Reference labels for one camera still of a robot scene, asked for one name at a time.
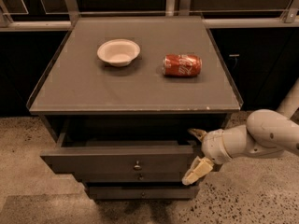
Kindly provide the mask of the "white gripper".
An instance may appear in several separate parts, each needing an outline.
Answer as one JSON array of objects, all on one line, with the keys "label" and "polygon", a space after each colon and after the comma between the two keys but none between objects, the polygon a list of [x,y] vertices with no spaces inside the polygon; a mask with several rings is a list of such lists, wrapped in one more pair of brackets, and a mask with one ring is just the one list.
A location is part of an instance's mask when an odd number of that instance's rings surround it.
[{"label": "white gripper", "polygon": [[202,151],[205,157],[196,157],[193,160],[191,167],[182,178],[182,184],[185,186],[197,182],[210,173],[213,170],[214,163],[225,164],[232,160],[224,145],[223,129],[207,133],[201,129],[190,128],[188,133],[202,142]]}]

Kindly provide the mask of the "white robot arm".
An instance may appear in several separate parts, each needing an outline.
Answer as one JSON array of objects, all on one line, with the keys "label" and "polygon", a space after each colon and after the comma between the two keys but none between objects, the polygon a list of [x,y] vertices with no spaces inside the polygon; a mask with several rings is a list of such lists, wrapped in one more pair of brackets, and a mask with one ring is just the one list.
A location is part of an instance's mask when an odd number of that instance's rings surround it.
[{"label": "white robot arm", "polygon": [[291,117],[299,108],[299,79],[296,80],[277,111],[252,112],[244,125],[205,132],[189,129],[201,142],[203,158],[196,157],[182,178],[189,186],[233,158],[275,158],[284,151],[299,155],[299,125]]}]

